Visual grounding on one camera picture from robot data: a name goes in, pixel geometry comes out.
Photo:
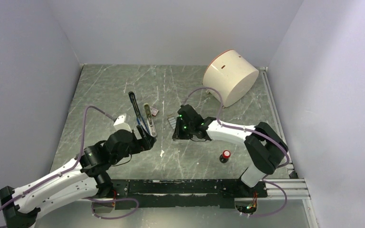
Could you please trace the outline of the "grey staple strips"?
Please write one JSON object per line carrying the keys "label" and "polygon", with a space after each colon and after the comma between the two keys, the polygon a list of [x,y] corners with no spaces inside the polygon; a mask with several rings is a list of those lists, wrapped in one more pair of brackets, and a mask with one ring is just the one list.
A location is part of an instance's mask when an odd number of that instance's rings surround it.
{"label": "grey staple strips", "polygon": [[177,122],[176,118],[174,116],[171,116],[171,117],[168,117],[167,120],[168,120],[171,128],[175,129],[176,128],[176,122]]}

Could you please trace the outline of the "brown cardboard staple tray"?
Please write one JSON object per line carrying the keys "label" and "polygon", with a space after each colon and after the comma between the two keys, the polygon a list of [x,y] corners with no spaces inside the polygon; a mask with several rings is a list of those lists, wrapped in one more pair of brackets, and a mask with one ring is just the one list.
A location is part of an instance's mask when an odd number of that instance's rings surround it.
{"label": "brown cardboard staple tray", "polygon": [[177,117],[173,114],[167,116],[167,121],[171,127],[172,130],[175,130],[177,125]]}

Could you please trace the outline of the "red white staple box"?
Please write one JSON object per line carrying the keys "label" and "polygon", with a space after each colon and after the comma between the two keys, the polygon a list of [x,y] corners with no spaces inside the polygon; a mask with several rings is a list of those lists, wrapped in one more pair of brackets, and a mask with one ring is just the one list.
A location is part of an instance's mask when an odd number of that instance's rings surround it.
{"label": "red white staple box", "polygon": [[157,114],[159,113],[159,110],[150,106],[150,112],[151,112],[152,116],[157,116]]}

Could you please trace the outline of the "beige white stapler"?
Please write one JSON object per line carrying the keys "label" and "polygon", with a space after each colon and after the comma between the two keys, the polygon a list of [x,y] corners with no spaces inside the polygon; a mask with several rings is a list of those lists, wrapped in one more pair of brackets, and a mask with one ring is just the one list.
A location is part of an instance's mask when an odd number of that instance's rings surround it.
{"label": "beige white stapler", "polygon": [[152,137],[156,137],[157,136],[157,132],[154,126],[154,122],[153,122],[153,118],[152,118],[152,113],[151,113],[151,109],[148,103],[144,103],[144,111],[146,114],[146,119],[147,119],[147,125],[149,128],[149,132],[151,134]]}

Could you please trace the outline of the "blue black stapler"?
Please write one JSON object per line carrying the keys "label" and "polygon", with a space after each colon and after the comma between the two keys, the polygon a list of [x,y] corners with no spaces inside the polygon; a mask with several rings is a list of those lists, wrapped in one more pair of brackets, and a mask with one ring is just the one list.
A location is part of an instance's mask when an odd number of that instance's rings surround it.
{"label": "blue black stapler", "polygon": [[135,113],[136,120],[137,120],[138,124],[140,126],[142,126],[142,128],[144,128],[147,133],[149,133],[150,132],[149,128],[148,128],[147,124],[145,123],[145,121],[144,121],[144,119],[141,115],[141,112],[140,112],[140,109],[138,107],[134,92],[133,91],[128,92],[128,96],[129,96],[130,102],[133,106],[134,113]]}

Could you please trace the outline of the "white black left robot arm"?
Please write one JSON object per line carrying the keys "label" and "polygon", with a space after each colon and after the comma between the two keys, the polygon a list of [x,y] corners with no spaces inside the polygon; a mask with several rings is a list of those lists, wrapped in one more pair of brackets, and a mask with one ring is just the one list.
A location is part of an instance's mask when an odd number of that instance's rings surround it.
{"label": "white black left robot arm", "polygon": [[156,138],[141,126],[117,130],[107,140],[84,148],[61,168],[23,187],[0,189],[2,213],[8,228],[29,228],[43,215],[81,198],[114,195],[107,170],[129,155],[152,149]]}

